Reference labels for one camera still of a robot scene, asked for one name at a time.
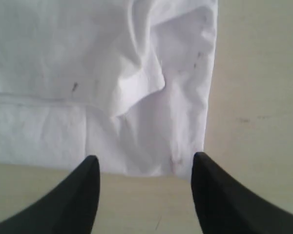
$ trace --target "white fabric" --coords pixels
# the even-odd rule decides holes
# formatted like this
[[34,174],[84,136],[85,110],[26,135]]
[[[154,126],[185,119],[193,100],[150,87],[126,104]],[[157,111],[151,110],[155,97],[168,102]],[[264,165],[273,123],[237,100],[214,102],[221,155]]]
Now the white fabric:
[[215,0],[0,0],[0,162],[189,178]]

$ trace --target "white cloth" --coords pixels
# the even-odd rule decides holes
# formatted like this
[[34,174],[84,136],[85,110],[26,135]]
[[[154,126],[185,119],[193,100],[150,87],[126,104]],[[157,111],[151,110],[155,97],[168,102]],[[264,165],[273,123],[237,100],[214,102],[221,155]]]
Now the white cloth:
[[0,162],[189,178],[215,0],[0,0]]

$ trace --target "beige floor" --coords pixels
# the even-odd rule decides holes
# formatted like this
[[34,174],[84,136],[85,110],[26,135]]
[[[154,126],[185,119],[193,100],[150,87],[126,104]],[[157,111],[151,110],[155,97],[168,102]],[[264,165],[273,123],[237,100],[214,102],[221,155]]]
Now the beige floor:
[[[293,0],[220,0],[218,21],[206,151],[293,212]],[[67,174],[0,165],[0,220]],[[94,232],[199,234],[189,184],[104,175]]]

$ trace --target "floor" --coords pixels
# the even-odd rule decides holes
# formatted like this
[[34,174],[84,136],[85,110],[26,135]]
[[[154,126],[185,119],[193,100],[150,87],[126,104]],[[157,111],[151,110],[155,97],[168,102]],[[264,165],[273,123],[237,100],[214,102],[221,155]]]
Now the floor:
[[[219,1],[218,22],[206,151],[247,187],[293,213],[293,0]],[[67,174],[0,165],[0,220]],[[102,180],[94,233],[201,233],[187,182]]]

